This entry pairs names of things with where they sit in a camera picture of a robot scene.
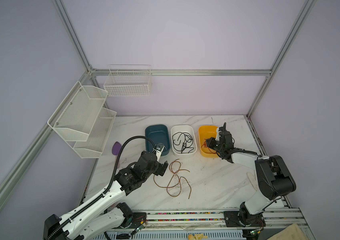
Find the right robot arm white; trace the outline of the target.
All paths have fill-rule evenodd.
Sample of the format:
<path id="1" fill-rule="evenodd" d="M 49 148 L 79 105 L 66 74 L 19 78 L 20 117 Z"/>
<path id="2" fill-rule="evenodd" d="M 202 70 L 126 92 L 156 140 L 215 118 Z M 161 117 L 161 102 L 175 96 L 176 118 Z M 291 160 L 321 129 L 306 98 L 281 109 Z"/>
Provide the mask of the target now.
<path id="1" fill-rule="evenodd" d="M 260 220 L 265 209 L 273 202 L 296 191 L 296 183 L 281 156 L 264 156 L 235 147 L 226 124 L 218 128 L 216 137 L 208 138 L 205 142 L 219 158 L 248 167 L 256 173 L 258 190 L 240 205 L 235 218 L 237 225 L 251 226 Z"/>

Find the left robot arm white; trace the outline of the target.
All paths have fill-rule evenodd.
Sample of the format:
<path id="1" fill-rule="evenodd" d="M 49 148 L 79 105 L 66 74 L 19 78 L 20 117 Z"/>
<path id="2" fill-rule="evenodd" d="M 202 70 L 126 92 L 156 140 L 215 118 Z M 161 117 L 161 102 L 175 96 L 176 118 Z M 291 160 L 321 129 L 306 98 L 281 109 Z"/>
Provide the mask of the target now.
<path id="1" fill-rule="evenodd" d="M 151 152 L 142 151 L 137 162 L 118 170 L 118 164 L 127 144 L 144 139 L 153 146 Z M 132 224 L 134 213 L 120 200 L 137 190 L 151 175 L 163 176 L 168 162 L 160 163 L 165 149 L 145 136 L 129 138 L 121 146 L 116 157 L 108 185 L 77 208 L 62 215 L 51 215 L 44 223 L 44 240 L 91 240 L 113 228 L 127 228 Z"/>

